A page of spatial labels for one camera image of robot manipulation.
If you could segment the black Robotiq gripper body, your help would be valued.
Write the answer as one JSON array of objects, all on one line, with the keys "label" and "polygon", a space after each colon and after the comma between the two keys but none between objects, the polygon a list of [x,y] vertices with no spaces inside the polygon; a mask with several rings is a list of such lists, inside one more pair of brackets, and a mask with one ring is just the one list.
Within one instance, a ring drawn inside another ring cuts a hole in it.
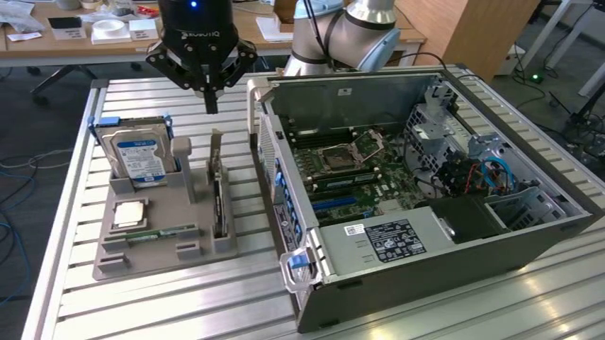
[{"label": "black Robotiq gripper body", "polygon": [[230,1],[159,1],[162,41],[185,67],[221,70],[239,41]]}]

